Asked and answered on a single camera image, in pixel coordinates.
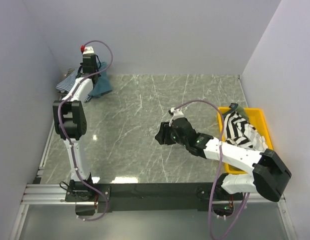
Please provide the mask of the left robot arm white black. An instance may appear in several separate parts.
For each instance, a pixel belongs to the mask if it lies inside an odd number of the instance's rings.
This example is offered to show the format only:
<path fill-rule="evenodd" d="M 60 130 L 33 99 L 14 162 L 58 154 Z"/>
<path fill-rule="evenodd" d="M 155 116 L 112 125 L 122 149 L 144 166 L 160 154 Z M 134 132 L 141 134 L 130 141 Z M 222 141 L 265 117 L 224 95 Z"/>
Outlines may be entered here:
<path fill-rule="evenodd" d="M 75 83 L 62 100 L 53 103 L 55 131 L 64 141 L 71 166 L 71 180 L 67 186 L 67 196 L 72 201 L 96 201 L 91 173 L 88 170 L 83 136 L 87 131 L 87 121 L 83 102 L 93 90 L 98 80 L 101 63 L 94 53 L 83 53 L 83 60 L 76 75 Z"/>

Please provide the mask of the black white striped tank top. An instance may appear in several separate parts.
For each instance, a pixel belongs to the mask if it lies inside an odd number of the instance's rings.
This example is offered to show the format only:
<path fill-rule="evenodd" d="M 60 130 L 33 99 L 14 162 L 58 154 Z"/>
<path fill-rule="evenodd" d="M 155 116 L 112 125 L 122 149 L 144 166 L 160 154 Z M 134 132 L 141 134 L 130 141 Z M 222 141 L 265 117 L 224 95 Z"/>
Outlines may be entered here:
<path fill-rule="evenodd" d="M 225 142 L 246 150 L 263 152 L 268 148 L 266 139 L 242 115 L 233 111 L 224 114 Z"/>

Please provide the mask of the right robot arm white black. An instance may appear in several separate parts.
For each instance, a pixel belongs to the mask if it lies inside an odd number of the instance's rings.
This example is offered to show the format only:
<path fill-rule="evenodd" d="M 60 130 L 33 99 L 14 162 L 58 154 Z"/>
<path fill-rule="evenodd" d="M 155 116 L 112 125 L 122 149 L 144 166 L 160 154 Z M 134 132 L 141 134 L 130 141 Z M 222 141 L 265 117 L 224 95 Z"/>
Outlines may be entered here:
<path fill-rule="evenodd" d="M 223 173 L 218 177 L 214 193 L 221 200 L 237 193 L 258 193 L 266 200 L 278 202 L 291 178 L 291 172 L 275 151 L 248 150 L 220 142 L 216 137 L 196 132 L 184 117 L 162 122 L 155 139 L 160 145 L 180 144 L 193 156 L 243 170 L 243 174 Z"/>

